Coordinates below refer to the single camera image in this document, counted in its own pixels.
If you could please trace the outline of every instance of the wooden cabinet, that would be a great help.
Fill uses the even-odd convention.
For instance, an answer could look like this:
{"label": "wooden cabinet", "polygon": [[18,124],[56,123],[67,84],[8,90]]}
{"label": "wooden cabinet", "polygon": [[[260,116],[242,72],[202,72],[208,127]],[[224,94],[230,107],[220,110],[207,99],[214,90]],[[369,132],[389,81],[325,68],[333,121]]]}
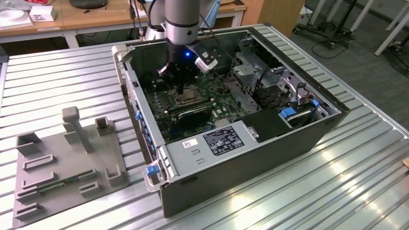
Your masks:
{"label": "wooden cabinet", "polygon": [[243,25],[270,23],[291,36],[306,0],[242,0],[248,10],[244,12]]}

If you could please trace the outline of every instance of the blue plastic latch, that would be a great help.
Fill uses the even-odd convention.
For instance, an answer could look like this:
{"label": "blue plastic latch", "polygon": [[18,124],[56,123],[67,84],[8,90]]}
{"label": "blue plastic latch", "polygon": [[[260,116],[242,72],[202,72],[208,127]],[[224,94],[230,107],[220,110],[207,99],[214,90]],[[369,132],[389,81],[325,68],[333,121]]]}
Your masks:
{"label": "blue plastic latch", "polygon": [[313,105],[315,105],[315,107],[317,107],[320,105],[320,102],[316,99],[313,99]]}
{"label": "blue plastic latch", "polygon": [[298,112],[295,111],[294,108],[286,108],[282,110],[280,114],[283,116],[283,118],[287,118],[291,115],[295,115]]}
{"label": "blue plastic latch", "polygon": [[154,176],[155,174],[158,174],[160,172],[160,168],[159,165],[152,165],[147,168],[147,175],[148,176]]}
{"label": "blue plastic latch", "polygon": [[135,118],[136,118],[138,120],[142,119],[142,111],[140,111],[140,110],[136,111]]}

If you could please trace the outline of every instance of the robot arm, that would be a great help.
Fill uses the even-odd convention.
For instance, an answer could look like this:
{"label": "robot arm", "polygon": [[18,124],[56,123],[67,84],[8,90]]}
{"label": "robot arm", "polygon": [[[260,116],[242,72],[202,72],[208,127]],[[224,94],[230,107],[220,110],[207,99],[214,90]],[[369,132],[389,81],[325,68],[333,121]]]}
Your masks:
{"label": "robot arm", "polygon": [[218,65],[219,55],[207,50],[198,33],[199,26],[215,24],[220,0],[154,0],[147,3],[151,28],[166,21],[167,64],[158,72],[182,94],[186,82],[198,76],[199,70],[208,73]]}

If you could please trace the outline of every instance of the metal slotted table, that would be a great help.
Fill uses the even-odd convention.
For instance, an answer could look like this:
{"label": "metal slotted table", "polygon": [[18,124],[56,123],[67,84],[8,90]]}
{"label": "metal slotted table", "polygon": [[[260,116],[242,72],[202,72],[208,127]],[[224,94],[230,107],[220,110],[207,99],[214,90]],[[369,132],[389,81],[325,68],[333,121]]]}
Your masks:
{"label": "metal slotted table", "polygon": [[12,228],[16,135],[63,132],[59,112],[75,104],[82,124],[115,121],[131,186],[26,229],[407,229],[408,131],[271,27],[255,28],[352,109],[317,146],[275,170],[163,217],[146,189],[140,146],[111,56],[114,44],[11,57],[2,68],[0,229]]}

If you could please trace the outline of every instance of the green circuit board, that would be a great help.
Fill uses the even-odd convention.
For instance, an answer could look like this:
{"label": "green circuit board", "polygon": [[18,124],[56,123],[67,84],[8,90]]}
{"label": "green circuit board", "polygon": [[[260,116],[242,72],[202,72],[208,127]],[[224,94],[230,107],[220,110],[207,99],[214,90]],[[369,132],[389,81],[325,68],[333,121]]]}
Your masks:
{"label": "green circuit board", "polygon": [[[230,123],[246,115],[246,112],[236,99],[224,86],[223,77],[208,77],[202,75],[198,82],[186,86],[190,93],[196,96],[196,102],[183,105],[178,99],[174,89],[162,92],[146,92],[146,97],[158,126],[167,143],[172,143],[206,131],[212,130],[215,122],[228,120]],[[207,108],[211,110],[210,120],[192,127],[178,126],[178,116],[186,111]]]}

